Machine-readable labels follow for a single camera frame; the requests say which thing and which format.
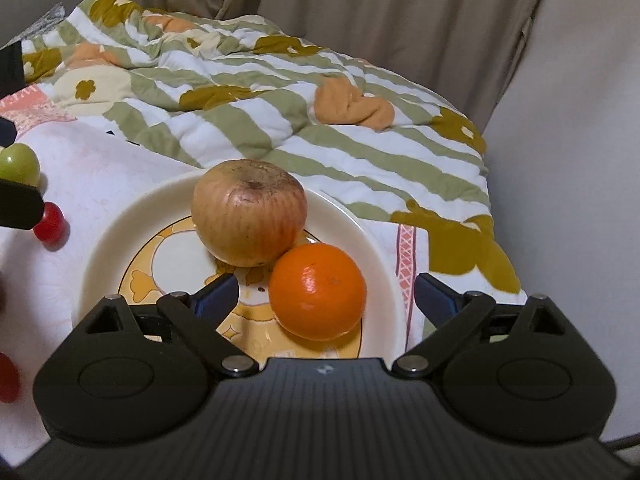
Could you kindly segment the green apple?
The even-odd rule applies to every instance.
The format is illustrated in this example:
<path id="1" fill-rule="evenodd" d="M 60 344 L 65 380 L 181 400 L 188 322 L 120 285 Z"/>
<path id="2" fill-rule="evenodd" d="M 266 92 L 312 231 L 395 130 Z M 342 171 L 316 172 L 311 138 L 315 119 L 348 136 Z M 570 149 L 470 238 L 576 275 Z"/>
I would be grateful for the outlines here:
<path id="1" fill-rule="evenodd" d="M 0 153 L 0 178 L 36 188 L 40 182 L 40 163 L 26 144 L 13 143 Z"/>

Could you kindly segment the red cherry tomato back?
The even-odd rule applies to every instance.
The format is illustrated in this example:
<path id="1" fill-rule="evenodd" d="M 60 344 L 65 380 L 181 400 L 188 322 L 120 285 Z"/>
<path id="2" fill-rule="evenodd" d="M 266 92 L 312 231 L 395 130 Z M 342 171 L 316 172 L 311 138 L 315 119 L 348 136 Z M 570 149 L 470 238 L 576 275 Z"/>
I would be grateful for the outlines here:
<path id="1" fill-rule="evenodd" d="M 43 244 L 56 244 L 65 231 L 65 218 L 58 205 L 45 202 L 40 222 L 32 229 Z"/>

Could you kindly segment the red cherry tomato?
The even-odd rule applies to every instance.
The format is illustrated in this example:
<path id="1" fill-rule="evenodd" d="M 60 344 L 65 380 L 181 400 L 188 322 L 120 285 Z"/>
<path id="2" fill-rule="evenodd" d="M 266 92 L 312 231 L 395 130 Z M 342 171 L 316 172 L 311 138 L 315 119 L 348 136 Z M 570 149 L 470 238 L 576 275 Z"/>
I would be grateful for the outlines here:
<path id="1" fill-rule="evenodd" d="M 45 202 L 40 222 L 32 229 L 43 244 L 56 244 L 65 231 L 65 218 L 58 205 Z"/>
<path id="2" fill-rule="evenodd" d="M 0 353 L 0 402 L 12 403 L 20 395 L 21 379 L 13 361 Z"/>

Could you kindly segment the large red-yellow apple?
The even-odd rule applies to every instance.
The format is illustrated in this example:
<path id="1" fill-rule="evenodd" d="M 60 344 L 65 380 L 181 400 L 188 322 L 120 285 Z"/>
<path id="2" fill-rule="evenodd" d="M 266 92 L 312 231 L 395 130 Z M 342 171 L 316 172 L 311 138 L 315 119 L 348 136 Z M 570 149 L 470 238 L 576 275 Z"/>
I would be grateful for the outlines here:
<path id="1" fill-rule="evenodd" d="M 271 162 L 254 159 L 227 160 L 207 170 L 191 200 L 203 245 L 240 268 L 264 266 L 291 249 L 307 214 L 303 185 Z"/>

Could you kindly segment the large orange front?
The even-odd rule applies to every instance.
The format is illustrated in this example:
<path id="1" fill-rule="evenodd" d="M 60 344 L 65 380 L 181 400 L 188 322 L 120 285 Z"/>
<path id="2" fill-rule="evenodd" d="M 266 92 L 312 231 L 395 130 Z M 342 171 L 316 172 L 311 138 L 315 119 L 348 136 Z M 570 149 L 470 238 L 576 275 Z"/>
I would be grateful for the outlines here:
<path id="1" fill-rule="evenodd" d="M 329 341 L 350 332 L 367 303 L 367 283 L 356 262 L 333 245 L 303 244 L 274 265 L 269 304 L 278 323 L 291 334 Z"/>

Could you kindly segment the red cherry tomato front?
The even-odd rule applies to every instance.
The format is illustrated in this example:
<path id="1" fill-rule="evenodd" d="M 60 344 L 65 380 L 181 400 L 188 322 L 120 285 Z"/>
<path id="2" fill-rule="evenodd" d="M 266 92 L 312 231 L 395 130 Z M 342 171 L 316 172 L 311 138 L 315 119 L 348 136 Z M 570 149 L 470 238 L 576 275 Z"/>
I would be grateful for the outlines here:
<path id="1" fill-rule="evenodd" d="M 0 353 L 0 402 L 12 403 L 20 395 L 21 379 L 13 361 Z"/>

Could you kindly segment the dark grey laptop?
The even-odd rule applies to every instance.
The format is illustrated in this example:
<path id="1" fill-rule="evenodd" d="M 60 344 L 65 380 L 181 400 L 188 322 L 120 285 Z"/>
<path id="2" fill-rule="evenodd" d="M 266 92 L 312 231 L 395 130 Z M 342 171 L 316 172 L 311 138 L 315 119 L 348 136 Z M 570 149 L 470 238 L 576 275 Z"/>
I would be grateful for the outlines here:
<path id="1" fill-rule="evenodd" d="M 0 99 L 26 87 L 21 41 L 0 50 Z"/>

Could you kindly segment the cream plate with cartoon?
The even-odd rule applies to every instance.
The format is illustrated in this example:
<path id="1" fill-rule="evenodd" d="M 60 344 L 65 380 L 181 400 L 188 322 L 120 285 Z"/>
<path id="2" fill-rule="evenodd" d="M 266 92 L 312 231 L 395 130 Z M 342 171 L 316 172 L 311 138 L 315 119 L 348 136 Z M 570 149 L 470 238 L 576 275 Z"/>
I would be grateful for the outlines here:
<path id="1" fill-rule="evenodd" d="M 191 220 L 196 172 L 170 179 L 134 200 L 108 226 L 93 249 L 79 286 L 72 322 L 107 294 L 130 304 L 152 304 L 168 292 L 197 292 L 229 271 L 201 243 Z M 346 252 L 367 283 L 367 305 L 359 326 L 329 342 L 297 338 L 282 330 L 268 302 L 269 273 L 238 269 L 239 301 L 219 327 L 258 363 L 278 358 L 381 358 L 386 363 L 406 348 L 405 301 L 393 267 L 371 231 L 326 194 L 307 190 L 304 240 Z"/>

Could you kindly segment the grey patterned pillow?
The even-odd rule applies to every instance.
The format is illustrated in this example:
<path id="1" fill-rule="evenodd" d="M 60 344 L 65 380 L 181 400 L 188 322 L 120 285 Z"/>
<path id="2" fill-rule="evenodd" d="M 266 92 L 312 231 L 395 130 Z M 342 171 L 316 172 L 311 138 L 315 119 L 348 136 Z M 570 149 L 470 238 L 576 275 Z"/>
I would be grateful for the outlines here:
<path id="1" fill-rule="evenodd" d="M 37 21 L 33 22 L 26 29 L 20 32 L 17 36 L 15 36 L 10 44 L 13 44 L 17 41 L 23 41 L 27 39 L 32 39 L 35 36 L 45 34 L 51 29 L 54 29 L 56 26 L 62 23 L 66 18 L 66 10 L 65 6 L 62 2 L 59 2 L 52 6 L 51 9 L 47 10 L 43 16 L 40 16 Z"/>

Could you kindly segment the green striped floral duvet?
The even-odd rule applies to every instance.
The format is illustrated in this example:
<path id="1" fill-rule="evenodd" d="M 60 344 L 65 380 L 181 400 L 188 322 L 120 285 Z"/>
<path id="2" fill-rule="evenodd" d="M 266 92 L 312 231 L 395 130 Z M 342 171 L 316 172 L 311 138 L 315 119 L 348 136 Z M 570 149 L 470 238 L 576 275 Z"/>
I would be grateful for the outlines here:
<path id="1" fill-rule="evenodd" d="M 485 141 L 437 93 L 288 36 L 227 21 L 84 0 L 21 43 L 29 84 L 91 127 L 198 168 L 283 168 L 364 220 L 419 231 L 424 271 L 511 302 L 524 290 L 498 245 Z"/>

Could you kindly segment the beige curtains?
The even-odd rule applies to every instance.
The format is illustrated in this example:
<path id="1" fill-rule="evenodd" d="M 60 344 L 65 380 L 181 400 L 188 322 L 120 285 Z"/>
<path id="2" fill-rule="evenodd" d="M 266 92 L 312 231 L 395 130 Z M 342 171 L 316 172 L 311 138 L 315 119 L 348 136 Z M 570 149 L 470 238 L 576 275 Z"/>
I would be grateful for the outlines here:
<path id="1" fill-rule="evenodd" d="M 484 127 L 540 0 L 134 0 L 203 18 L 258 14 L 296 36 L 423 84 Z"/>

